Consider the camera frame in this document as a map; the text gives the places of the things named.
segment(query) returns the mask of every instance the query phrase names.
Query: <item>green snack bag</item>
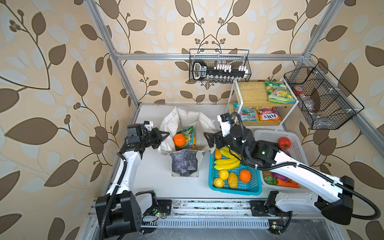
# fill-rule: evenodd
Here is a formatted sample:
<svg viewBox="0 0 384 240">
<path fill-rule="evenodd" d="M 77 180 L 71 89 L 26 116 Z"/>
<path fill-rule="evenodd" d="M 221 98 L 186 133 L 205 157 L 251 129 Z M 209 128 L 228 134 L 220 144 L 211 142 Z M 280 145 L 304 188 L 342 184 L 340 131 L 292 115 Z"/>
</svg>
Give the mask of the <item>green snack bag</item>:
<svg viewBox="0 0 384 240">
<path fill-rule="evenodd" d="M 287 85 L 275 82 L 265 82 L 268 101 L 273 103 L 289 104 L 296 100 L 289 91 Z"/>
<path fill-rule="evenodd" d="M 179 151 L 181 149 L 192 149 L 192 145 L 193 145 L 193 126 L 187 128 L 187 129 L 181 130 L 177 134 L 179 134 L 179 133 L 184 135 L 186 143 L 182 147 L 176 147 L 176 151 Z"/>
</svg>

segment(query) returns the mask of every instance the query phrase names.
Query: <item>tomato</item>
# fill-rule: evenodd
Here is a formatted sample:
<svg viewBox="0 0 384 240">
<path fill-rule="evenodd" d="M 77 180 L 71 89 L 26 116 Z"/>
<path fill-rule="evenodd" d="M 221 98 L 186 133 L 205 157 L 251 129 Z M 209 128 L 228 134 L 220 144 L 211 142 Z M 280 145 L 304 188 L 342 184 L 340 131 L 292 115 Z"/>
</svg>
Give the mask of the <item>tomato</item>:
<svg viewBox="0 0 384 240">
<path fill-rule="evenodd" d="M 290 148 L 292 143 L 291 140 L 289 140 L 287 137 L 281 137 L 279 138 L 279 141 L 277 141 L 277 145 L 280 149 L 285 150 Z"/>
</svg>

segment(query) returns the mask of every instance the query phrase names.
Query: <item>banana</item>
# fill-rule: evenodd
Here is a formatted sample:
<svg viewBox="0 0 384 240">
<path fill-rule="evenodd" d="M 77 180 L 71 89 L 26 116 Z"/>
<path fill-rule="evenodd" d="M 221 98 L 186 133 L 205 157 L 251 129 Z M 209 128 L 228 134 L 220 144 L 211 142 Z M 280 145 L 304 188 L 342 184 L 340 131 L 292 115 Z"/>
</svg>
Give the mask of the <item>banana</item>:
<svg viewBox="0 0 384 240">
<path fill-rule="evenodd" d="M 238 158 L 240 158 L 240 156 L 239 156 L 237 153 L 235 153 L 234 151 L 231 151 L 231 153 L 233 154 L 233 155 L 232 155 L 232 154 L 229 152 L 229 149 L 228 149 L 227 147 L 223 147 L 223 148 L 220 149 L 219 151 L 220 151 L 220 153 L 221 153 L 223 156 L 225 156 L 225 157 L 234 158 L 233 155 L 235 155 L 235 156 L 237 156 Z"/>
<path fill-rule="evenodd" d="M 215 164 L 227 164 L 236 161 L 238 161 L 236 158 L 218 159 L 215 161 Z"/>
<path fill-rule="evenodd" d="M 216 170 L 230 170 L 230 169 L 234 169 L 236 167 L 240 166 L 240 161 L 237 160 L 235 162 L 231 162 L 231 163 L 227 163 L 227 164 L 216 164 L 215 165 L 215 169 Z"/>
</svg>

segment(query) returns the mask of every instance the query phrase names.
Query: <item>floral wallpaper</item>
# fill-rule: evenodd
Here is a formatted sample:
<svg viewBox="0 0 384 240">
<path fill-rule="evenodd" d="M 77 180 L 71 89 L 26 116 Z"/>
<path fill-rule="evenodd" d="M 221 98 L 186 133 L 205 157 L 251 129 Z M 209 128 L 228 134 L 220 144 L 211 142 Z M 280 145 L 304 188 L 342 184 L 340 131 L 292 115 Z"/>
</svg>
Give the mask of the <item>floral wallpaper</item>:
<svg viewBox="0 0 384 240">
<path fill-rule="evenodd" d="M 363 114 L 384 133 L 384 2 L 345 0 L 339 13 L 325 31 L 312 57 L 323 63 L 365 106 Z M 309 130 L 299 109 L 285 122 L 296 133 L 312 167 L 338 177 L 350 176 L 355 190 L 384 211 L 384 158 L 354 125 L 347 122 L 338 130 Z M 373 214 L 369 205 L 354 199 L 354 213 Z M 353 218 L 341 226 L 347 239 L 384 239 L 384 218 L 366 221 Z"/>
<path fill-rule="evenodd" d="M 96 0 L 122 53 L 302 53 L 327 0 Z"/>
<path fill-rule="evenodd" d="M 127 60 L 124 69 L 142 103 L 227 103 L 232 84 L 189 80 L 186 61 Z M 250 81 L 279 81 L 292 61 L 250 61 Z"/>
<path fill-rule="evenodd" d="M 0 0 L 0 25 L 0 239 L 76 239 L 130 97 L 82 1 Z"/>
</svg>

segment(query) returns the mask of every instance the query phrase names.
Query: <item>floor grate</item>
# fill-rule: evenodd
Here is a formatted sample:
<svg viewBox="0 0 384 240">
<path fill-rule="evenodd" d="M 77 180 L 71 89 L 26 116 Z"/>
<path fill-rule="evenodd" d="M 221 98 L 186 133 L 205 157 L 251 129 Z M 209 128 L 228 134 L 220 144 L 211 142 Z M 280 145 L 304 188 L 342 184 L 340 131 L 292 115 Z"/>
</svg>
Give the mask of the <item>floor grate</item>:
<svg viewBox="0 0 384 240">
<path fill-rule="evenodd" d="M 158 219 L 156 222 L 142 225 L 142 227 L 163 227 L 163 228 L 269 228 L 267 219 L 204 219 L 193 218 L 183 219 Z"/>
</svg>

